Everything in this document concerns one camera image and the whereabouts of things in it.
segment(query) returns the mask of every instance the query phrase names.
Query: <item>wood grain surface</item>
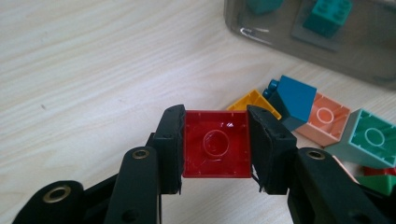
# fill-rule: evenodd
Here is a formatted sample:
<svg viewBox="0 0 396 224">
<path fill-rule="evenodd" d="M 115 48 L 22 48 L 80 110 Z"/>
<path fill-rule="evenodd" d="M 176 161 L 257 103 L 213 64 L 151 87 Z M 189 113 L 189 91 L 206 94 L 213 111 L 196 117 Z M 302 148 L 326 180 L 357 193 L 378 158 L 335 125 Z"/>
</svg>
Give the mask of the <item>wood grain surface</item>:
<svg viewBox="0 0 396 224">
<path fill-rule="evenodd" d="M 0 223 L 49 183 L 114 175 L 165 108 L 225 109 L 282 74 L 396 121 L 394 91 L 234 35 L 223 4 L 0 0 Z M 184 179 L 163 223 L 291 223 L 286 199 L 251 179 Z"/>
</svg>

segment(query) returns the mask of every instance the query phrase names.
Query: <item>blue lego brick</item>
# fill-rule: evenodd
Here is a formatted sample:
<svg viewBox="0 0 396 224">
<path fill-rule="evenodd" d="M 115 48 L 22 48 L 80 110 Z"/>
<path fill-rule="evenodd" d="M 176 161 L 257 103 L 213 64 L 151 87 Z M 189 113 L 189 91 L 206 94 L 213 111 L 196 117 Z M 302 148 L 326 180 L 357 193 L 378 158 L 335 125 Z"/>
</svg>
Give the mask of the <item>blue lego brick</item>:
<svg viewBox="0 0 396 224">
<path fill-rule="evenodd" d="M 351 9 L 349 0 L 318 0 L 303 27 L 332 37 L 345 24 Z"/>
<path fill-rule="evenodd" d="M 247 0 L 247 6 L 254 14 L 274 11 L 282 6 L 283 0 Z"/>
<path fill-rule="evenodd" d="M 262 94 L 282 116 L 280 120 L 294 131 L 308 122 L 317 89 L 290 77 L 272 80 Z"/>
<path fill-rule="evenodd" d="M 360 109 L 349 116 L 339 143 L 325 150 L 344 161 L 375 169 L 396 166 L 396 127 Z"/>
</svg>

